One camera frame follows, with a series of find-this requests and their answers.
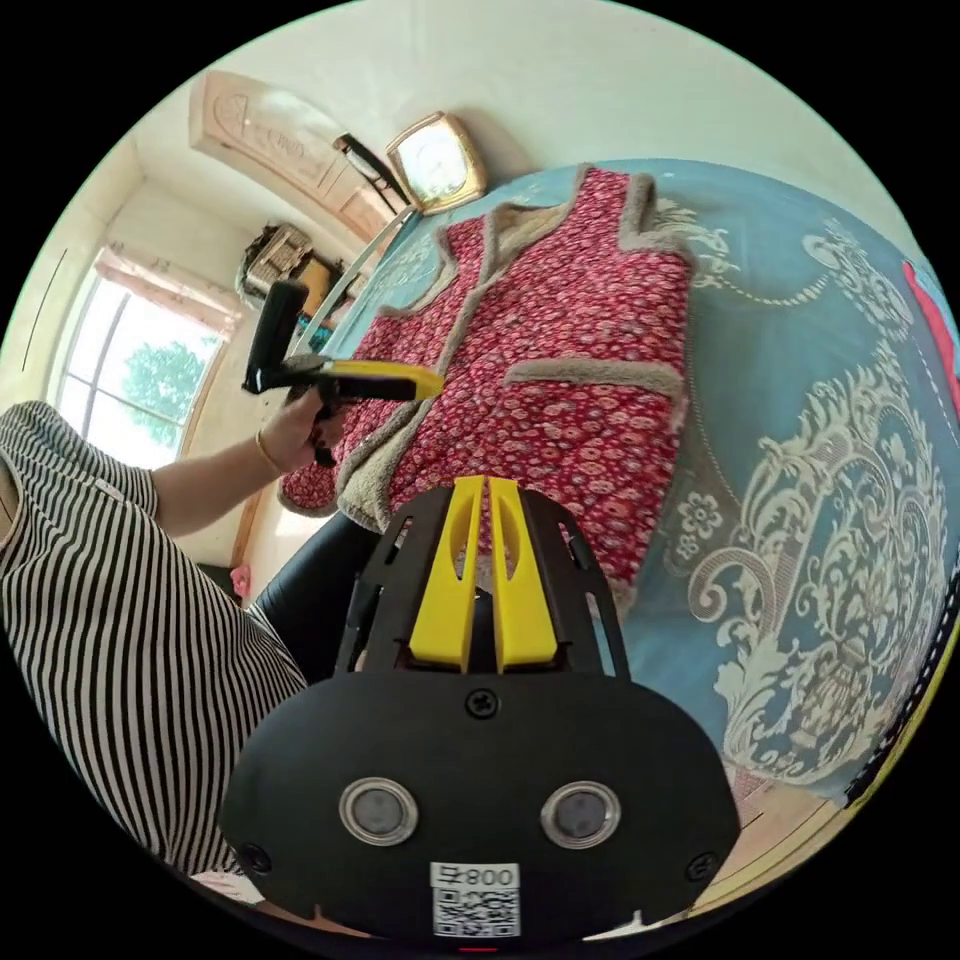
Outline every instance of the curtain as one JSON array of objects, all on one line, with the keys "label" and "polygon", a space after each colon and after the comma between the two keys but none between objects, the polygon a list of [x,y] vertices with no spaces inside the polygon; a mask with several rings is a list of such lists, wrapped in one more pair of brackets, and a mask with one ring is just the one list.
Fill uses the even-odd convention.
[{"label": "curtain", "polygon": [[229,340],[243,316],[233,290],[153,254],[113,241],[93,264],[97,275]]}]

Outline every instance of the window frame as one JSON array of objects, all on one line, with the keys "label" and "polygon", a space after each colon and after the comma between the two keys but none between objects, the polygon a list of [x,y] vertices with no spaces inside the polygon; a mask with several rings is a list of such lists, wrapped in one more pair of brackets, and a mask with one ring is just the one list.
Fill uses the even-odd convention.
[{"label": "window frame", "polygon": [[96,274],[96,271],[91,270],[90,274],[92,275],[92,278],[88,276],[86,278],[87,282],[85,282],[81,287],[81,290],[83,290],[83,287],[86,287],[86,289],[83,290],[82,293],[78,291],[80,296],[76,298],[70,313],[68,314],[68,317],[70,317],[70,315],[73,317],[72,323],[70,323],[70,335],[67,338],[68,342],[65,345],[65,349],[59,354],[59,357],[55,358],[55,368],[50,371],[50,380],[48,383],[50,383],[52,386],[55,385],[55,389],[48,389],[48,399],[59,410],[60,403],[63,400],[64,387],[68,378],[75,380],[77,383],[83,384],[88,388],[89,393],[87,396],[86,409],[83,413],[83,428],[80,431],[80,436],[84,440],[86,440],[87,434],[90,430],[90,421],[93,416],[93,406],[98,394],[103,394],[105,397],[109,397],[111,400],[123,404],[123,406],[129,407],[132,410],[139,410],[148,416],[156,417],[158,420],[163,420],[169,424],[172,424],[179,431],[177,447],[173,453],[173,460],[177,460],[183,455],[184,448],[193,437],[197,415],[203,405],[204,400],[206,399],[207,394],[209,393],[210,380],[217,368],[220,366],[221,360],[223,359],[223,351],[226,347],[226,342],[222,337],[217,338],[219,342],[217,343],[216,349],[210,355],[210,359],[207,361],[206,366],[204,367],[203,374],[197,383],[197,388],[194,391],[193,399],[190,402],[190,409],[183,423],[179,423],[178,421],[172,419],[171,417],[165,416],[164,414],[156,413],[153,410],[148,410],[146,407],[143,407],[138,403],[134,403],[131,400],[127,400],[124,397],[117,396],[117,394],[112,390],[106,390],[101,387],[99,385],[99,381],[103,372],[103,366],[106,363],[107,354],[110,352],[110,346],[113,343],[114,335],[117,331],[117,328],[120,326],[121,320],[123,319],[124,310],[126,309],[130,300],[136,297],[136,294],[133,292],[129,290],[124,291],[123,297],[120,300],[120,305],[115,310],[113,318],[110,321],[110,326],[107,329],[106,336],[103,339],[103,344],[100,347],[96,366],[94,367],[94,371],[90,380],[70,372],[70,362],[73,359],[77,341],[83,332],[84,322],[87,319],[90,307],[94,298],[96,297],[97,290],[100,288],[100,284],[103,283],[102,278]]}]

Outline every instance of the bracelet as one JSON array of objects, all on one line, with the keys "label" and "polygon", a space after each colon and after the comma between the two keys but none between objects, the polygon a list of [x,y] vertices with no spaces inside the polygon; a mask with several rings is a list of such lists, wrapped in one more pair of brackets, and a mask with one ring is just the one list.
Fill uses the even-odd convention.
[{"label": "bracelet", "polygon": [[263,434],[263,431],[258,430],[253,438],[254,443],[256,443],[257,445],[257,449],[260,451],[260,456],[263,457],[263,459],[266,460],[271,467],[273,467],[278,477],[282,477],[287,471],[284,470],[283,467],[281,467],[280,464],[277,463],[277,461],[274,460],[269,453],[267,453],[267,448],[263,445],[262,434]]}]

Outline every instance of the hand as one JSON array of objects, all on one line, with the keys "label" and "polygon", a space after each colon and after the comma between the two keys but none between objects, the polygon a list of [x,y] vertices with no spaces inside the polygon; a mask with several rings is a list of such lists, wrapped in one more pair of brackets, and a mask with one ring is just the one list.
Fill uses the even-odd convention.
[{"label": "hand", "polygon": [[343,435],[343,410],[315,424],[323,407],[318,390],[308,390],[285,406],[260,432],[264,449],[284,473],[292,473],[316,460],[315,444],[322,440],[332,450]]}]

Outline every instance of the qr code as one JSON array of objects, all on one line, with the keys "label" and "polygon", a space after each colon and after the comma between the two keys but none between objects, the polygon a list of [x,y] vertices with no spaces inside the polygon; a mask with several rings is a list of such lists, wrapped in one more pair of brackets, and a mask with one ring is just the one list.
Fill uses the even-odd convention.
[{"label": "qr code", "polygon": [[433,891],[433,932],[440,937],[519,937],[520,891]]}]

